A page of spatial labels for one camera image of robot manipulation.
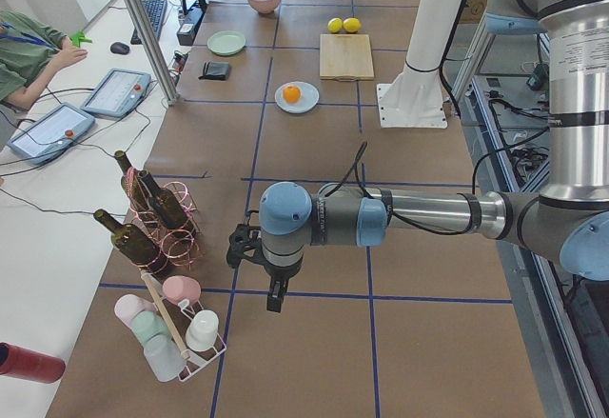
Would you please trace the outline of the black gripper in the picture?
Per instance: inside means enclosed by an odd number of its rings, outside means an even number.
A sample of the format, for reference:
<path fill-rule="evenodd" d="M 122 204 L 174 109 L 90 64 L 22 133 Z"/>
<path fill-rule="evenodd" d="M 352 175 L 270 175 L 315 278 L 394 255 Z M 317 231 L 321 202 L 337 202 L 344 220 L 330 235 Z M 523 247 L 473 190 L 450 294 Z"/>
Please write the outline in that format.
<path fill-rule="evenodd" d="M 303 259 L 298 259 L 289 266 L 277 266 L 270 262 L 264 264 L 264 269 L 270 277 L 270 285 L 266 298 L 266 309 L 271 312 L 281 312 L 289 279 L 294 277 L 302 266 Z"/>

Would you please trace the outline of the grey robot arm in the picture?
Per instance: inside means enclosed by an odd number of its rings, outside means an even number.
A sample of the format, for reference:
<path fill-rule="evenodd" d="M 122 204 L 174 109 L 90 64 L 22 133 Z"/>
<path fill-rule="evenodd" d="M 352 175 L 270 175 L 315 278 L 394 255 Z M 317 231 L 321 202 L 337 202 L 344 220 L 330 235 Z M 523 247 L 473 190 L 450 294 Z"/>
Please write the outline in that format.
<path fill-rule="evenodd" d="M 488 0 L 501 32 L 549 37 L 550 175 L 538 192 L 484 195 L 291 182 L 260 202 L 266 307 L 279 311 L 307 245 L 379 245 L 399 224 L 504 240 L 590 280 L 608 277 L 608 0 Z"/>

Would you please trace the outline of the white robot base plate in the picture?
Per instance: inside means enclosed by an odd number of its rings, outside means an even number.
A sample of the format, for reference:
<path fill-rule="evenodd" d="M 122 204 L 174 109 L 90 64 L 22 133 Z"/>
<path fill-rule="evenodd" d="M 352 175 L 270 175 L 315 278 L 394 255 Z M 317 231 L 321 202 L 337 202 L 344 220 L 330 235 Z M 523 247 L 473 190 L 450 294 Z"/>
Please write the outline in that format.
<path fill-rule="evenodd" d="M 447 128 L 439 70 L 405 66 L 391 84 L 378 84 L 376 94 L 382 128 Z"/>

